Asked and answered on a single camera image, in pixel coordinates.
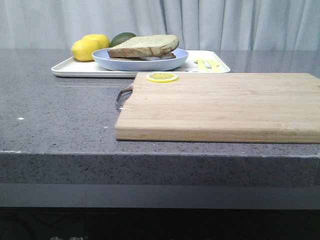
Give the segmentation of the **fried egg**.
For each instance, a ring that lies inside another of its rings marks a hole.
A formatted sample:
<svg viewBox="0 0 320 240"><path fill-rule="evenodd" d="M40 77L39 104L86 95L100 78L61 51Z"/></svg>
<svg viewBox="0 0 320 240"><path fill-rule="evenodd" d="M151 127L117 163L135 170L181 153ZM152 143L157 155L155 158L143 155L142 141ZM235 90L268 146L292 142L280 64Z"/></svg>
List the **fried egg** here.
<svg viewBox="0 0 320 240"><path fill-rule="evenodd" d="M143 61L159 61L159 60L162 60L161 57L155 57L155 56L144 56L144 57L140 57L139 59L141 59Z"/></svg>

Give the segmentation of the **bread slice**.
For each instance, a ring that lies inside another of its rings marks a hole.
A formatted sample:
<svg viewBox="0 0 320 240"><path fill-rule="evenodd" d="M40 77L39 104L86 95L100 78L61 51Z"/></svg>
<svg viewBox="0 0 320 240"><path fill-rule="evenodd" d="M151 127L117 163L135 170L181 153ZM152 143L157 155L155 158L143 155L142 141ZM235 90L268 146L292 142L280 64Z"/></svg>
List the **bread slice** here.
<svg viewBox="0 0 320 240"><path fill-rule="evenodd" d="M162 55L162 56L156 56L162 58L162 60L169 60L169 59L175 59L176 56L170 52L168 54ZM118 60L118 61L147 61L147 60L141 60L140 57L109 57L111 60Z"/></svg>
<svg viewBox="0 0 320 240"><path fill-rule="evenodd" d="M110 58L162 57L179 46L174 34L135 36L107 50Z"/></svg>

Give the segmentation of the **light blue round plate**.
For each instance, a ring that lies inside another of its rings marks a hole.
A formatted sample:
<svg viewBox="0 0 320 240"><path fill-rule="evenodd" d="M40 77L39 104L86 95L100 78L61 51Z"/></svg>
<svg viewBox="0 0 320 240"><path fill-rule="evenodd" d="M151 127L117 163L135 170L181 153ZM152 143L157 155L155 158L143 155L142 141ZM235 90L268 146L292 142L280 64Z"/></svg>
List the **light blue round plate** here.
<svg viewBox="0 0 320 240"><path fill-rule="evenodd" d="M151 72L169 71L181 66L188 58L186 50L177 48L173 51L176 58L162 60L115 60L109 57L109 48L96 50L92 56L97 64L112 71Z"/></svg>

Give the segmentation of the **white bear tray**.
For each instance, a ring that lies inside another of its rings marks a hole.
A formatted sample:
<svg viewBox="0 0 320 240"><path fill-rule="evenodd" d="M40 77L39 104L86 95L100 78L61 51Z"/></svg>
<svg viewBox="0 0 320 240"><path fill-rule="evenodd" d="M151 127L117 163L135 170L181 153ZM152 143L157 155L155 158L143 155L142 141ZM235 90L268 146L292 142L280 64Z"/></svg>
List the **white bear tray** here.
<svg viewBox="0 0 320 240"><path fill-rule="evenodd" d="M218 63L220 73L229 73L231 69L213 52L208 50L189 50L185 63L175 68L174 72L196 73L198 65L195 59L212 59ZM51 71L59 77L71 78L134 78L136 71L113 71L99 66L95 61L77 61L70 57L61 63L53 66Z"/></svg>

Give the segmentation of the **lemon slice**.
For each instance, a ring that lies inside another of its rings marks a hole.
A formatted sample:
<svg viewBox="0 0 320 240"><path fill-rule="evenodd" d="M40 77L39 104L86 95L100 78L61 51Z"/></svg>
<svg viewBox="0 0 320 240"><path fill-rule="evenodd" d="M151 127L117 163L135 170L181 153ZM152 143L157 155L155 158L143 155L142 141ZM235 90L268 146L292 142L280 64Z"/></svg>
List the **lemon slice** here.
<svg viewBox="0 0 320 240"><path fill-rule="evenodd" d="M169 83L178 79L178 76L170 72L154 72L145 77L146 80L154 83Z"/></svg>

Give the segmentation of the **yellow plastic fork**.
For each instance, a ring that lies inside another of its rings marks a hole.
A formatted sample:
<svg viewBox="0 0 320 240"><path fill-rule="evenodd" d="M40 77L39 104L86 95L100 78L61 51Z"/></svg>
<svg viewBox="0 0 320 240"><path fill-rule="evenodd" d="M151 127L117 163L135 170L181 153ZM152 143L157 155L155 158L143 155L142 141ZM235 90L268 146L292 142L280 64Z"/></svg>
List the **yellow plastic fork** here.
<svg viewBox="0 0 320 240"><path fill-rule="evenodd" d="M199 73L207 73L209 71L203 59L195 59L194 63L197 64L197 71Z"/></svg>

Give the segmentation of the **yellow plastic knife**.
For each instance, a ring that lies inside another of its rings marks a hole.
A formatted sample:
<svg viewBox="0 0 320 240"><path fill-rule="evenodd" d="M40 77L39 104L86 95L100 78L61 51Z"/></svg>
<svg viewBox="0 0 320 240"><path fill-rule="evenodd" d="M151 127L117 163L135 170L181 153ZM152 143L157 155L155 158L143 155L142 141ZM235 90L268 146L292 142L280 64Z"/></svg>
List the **yellow plastic knife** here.
<svg viewBox="0 0 320 240"><path fill-rule="evenodd" d="M220 68L220 64L213 60L213 59L206 59L206 61L209 63L210 67L211 67L211 71L213 73L221 73L222 69Z"/></svg>

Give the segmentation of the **green lime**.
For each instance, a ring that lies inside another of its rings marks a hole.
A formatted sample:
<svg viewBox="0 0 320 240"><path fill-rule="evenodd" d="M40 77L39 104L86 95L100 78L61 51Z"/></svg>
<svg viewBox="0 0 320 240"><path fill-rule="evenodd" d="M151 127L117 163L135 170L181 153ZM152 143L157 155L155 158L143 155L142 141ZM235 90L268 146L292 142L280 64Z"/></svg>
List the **green lime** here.
<svg viewBox="0 0 320 240"><path fill-rule="evenodd" d="M109 47L112 48L114 46L117 46L133 37L136 37L137 35L133 32L122 32L116 35L110 42Z"/></svg>

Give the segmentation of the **wooden cutting board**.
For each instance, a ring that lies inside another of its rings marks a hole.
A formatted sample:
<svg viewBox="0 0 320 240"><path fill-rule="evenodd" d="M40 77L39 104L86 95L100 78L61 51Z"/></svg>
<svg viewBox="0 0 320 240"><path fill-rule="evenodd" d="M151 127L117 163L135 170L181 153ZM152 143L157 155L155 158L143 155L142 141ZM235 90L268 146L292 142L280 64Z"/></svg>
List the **wooden cutting board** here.
<svg viewBox="0 0 320 240"><path fill-rule="evenodd" d="M136 75L115 124L119 140L231 143L320 141L320 80L309 73Z"/></svg>

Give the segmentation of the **rear yellow lemon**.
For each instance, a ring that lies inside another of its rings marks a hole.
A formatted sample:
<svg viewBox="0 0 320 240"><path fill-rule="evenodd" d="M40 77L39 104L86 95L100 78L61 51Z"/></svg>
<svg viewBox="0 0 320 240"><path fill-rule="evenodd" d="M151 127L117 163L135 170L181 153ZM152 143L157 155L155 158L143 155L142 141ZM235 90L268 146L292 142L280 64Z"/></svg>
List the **rear yellow lemon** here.
<svg viewBox="0 0 320 240"><path fill-rule="evenodd" d="M85 35L83 40L94 40L98 42L100 49L105 49L110 46L110 39L105 34L88 34Z"/></svg>

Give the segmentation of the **yellow lemon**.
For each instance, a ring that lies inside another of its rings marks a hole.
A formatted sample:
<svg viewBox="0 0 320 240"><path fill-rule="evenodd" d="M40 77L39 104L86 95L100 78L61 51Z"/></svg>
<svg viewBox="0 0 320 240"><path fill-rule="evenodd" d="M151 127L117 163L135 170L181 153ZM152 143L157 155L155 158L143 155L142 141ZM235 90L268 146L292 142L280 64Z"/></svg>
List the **yellow lemon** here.
<svg viewBox="0 0 320 240"><path fill-rule="evenodd" d="M85 35L83 40L94 40L98 42L100 49L105 49L110 46L110 39L105 34L88 34Z"/></svg>
<svg viewBox="0 0 320 240"><path fill-rule="evenodd" d="M96 40L81 39L72 45L71 52L76 60L90 62L94 60L92 53L99 49L100 46Z"/></svg>

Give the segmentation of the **front yellow lemon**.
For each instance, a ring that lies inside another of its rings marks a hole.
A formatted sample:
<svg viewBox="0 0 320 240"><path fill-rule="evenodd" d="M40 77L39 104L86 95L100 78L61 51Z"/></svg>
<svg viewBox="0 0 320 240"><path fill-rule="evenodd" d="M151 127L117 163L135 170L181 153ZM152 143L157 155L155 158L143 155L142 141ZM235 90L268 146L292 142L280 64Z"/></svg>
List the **front yellow lemon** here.
<svg viewBox="0 0 320 240"><path fill-rule="evenodd" d="M71 52L76 60L90 62L94 60L92 53L99 49L100 46L96 40L81 39L72 45Z"/></svg>

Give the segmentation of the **grey curtain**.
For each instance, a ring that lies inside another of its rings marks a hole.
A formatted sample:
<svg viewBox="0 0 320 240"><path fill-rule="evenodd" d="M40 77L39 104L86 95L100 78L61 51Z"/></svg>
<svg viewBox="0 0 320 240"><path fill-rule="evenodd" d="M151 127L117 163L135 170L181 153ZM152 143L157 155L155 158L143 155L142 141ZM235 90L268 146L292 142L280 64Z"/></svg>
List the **grey curtain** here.
<svg viewBox="0 0 320 240"><path fill-rule="evenodd" d="M320 48L317 0L3 0L3 49L68 49L87 34L174 34L188 50Z"/></svg>

